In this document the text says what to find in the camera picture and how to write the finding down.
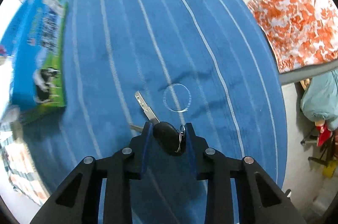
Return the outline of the orange floral cushion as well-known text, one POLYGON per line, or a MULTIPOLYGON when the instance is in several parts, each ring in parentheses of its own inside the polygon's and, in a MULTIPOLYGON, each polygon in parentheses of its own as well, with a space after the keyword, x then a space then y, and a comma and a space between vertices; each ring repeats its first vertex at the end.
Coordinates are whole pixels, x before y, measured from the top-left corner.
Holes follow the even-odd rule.
POLYGON ((333 0, 250 0, 278 71, 290 72, 337 59, 337 7, 333 0))

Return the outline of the blue striped tablecloth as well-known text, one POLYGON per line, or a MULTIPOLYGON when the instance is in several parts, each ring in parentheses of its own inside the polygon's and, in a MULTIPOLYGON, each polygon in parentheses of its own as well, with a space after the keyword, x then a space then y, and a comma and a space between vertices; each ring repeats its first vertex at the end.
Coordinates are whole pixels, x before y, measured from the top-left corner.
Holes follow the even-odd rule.
POLYGON ((67 106, 25 126, 49 193, 86 156, 124 148, 146 115, 191 123, 231 158, 253 157, 282 186, 285 108, 270 47, 243 0, 66 0, 67 106))

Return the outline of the black car key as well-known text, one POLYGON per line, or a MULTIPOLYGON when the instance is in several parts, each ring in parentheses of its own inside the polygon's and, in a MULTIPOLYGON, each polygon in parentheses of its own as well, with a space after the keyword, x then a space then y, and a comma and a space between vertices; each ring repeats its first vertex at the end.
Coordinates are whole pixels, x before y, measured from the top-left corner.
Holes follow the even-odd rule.
POLYGON ((135 99, 150 123, 153 124, 152 134, 163 151, 170 156, 183 155, 186 150, 185 127, 181 126, 180 129, 176 129, 168 122, 159 121, 139 91, 135 93, 135 99))

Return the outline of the blue milk carton box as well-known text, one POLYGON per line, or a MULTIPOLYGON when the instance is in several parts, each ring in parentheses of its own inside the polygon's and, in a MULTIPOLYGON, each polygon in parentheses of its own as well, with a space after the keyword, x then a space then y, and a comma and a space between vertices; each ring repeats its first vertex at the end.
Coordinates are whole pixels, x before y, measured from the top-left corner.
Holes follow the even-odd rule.
POLYGON ((9 98, 1 122, 30 123, 65 107, 64 0, 24 0, 1 39, 1 64, 10 68, 9 98))

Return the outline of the plaid orange blue cloth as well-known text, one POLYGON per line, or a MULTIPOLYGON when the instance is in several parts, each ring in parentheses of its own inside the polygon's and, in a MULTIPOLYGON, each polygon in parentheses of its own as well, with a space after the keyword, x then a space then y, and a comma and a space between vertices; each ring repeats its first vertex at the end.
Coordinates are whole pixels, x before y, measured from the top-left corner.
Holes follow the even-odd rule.
POLYGON ((1 162, 9 183, 41 207, 50 194, 44 186, 31 158, 27 144, 15 139, 11 131, 1 131, 1 162))

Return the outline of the light blue garment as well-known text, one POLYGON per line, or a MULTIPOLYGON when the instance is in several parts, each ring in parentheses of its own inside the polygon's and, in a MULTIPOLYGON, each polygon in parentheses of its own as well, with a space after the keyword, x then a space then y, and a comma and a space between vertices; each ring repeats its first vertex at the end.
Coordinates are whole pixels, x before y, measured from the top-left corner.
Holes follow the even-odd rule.
POLYGON ((311 79, 300 107, 310 121, 325 121, 330 131, 337 129, 337 69, 311 79))

